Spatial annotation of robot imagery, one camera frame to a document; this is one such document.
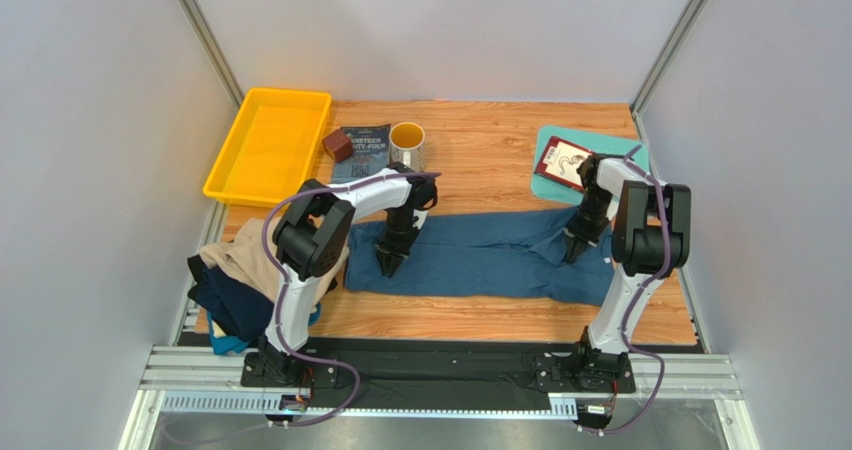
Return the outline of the blue t-shirt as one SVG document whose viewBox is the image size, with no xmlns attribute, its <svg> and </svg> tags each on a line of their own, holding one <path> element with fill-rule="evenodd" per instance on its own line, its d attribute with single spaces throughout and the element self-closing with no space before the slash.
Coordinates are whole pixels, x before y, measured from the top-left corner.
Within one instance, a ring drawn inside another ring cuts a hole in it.
<svg viewBox="0 0 852 450">
<path fill-rule="evenodd" d="M 409 257 L 391 277 L 376 255 L 382 222 L 353 226 L 344 285 L 351 291 L 418 297 L 548 298 L 599 306 L 614 277 L 611 239 L 566 261 L 572 207 L 426 219 Z"/>
</svg>

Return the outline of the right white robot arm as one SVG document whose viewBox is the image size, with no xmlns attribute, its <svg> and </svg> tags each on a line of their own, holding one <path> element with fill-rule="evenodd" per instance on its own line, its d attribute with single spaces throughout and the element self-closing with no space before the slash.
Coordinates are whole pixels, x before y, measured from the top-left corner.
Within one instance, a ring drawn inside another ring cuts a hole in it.
<svg viewBox="0 0 852 450">
<path fill-rule="evenodd" d="M 656 179 L 628 156 L 593 154 L 580 164 L 578 175 L 583 198 L 564 227 L 566 261 L 572 263 L 598 245 L 606 227 L 614 225 L 614 277 L 581 340 L 582 352 L 599 369 L 603 358 L 630 351 L 650 297 L 687 262 L 692 190 Z"/>
</svg>

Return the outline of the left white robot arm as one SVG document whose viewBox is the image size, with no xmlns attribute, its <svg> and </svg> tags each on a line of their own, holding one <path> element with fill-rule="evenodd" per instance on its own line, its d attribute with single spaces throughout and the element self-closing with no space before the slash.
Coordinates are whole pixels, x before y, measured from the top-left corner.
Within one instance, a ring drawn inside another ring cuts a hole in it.
<svg viewBox="0 0 852 450">
<path fill-rule="evenodd" d="M 273 208 L 281 218 L 262 226 L 261 244 L 279 272 L 280 289 L 264 336 L 262 361 L 289 372 L 308 340 L 309 316 L 321 280 L 335 272 L 349 230 L 364 217 L 384 212 L 375 244 L 383 276 L 393 276 L 409 258 L 428 212 L 438 202 L 435 172 L 416 172 L 394 163 L 377 174 L 344 184 L 315 179 Z"/>
</svg>

